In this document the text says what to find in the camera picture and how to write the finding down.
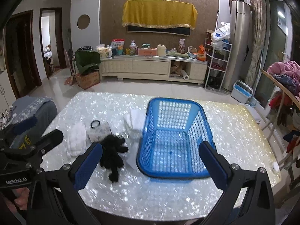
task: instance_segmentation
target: white basket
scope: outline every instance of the white basket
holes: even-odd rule
[[[253,90],[242,81],[238,80],[234,83],[231,96],[240,103],[246,103],[252,94]]]

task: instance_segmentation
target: black plush toy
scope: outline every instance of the black plush toy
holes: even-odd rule
[[[112,173],[109,175],[109,180],[112,182],[119,181],[118,168],[124,166],[122,158],[118,155],[118,152],[125,153],[128,151],[128,148],[123,146],[124,143],[124,138],[119,138],[112,134],[101,141],[103,153],[100,159],[100,166],[111,169]]]

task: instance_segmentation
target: gold fringe trim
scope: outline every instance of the gold fringe trim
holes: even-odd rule
[[[149,29],[171,29],[171,28],[190,28],[191,30],[194,30],[195,28],[191,25],[144,25],[144,24],[136,24],[136,23],[123,23],[123,27],[126,27],[128,25],[131,26],[137,26],[142,28],[149,28]]]

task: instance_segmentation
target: yellow cloth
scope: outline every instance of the yellow cloth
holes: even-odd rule
[[[197,10],[193,4],[169,0],[128,0],[123,9],[123,27],[195,29]]]

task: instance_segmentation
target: blue plastic basket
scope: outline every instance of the blue plastic basket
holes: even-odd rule
[[[147,108],[137,154],[142,173],[160,179],[209,177],[198,147],[208,141],[215,149],[202,106],[194,101],[154,98]]]

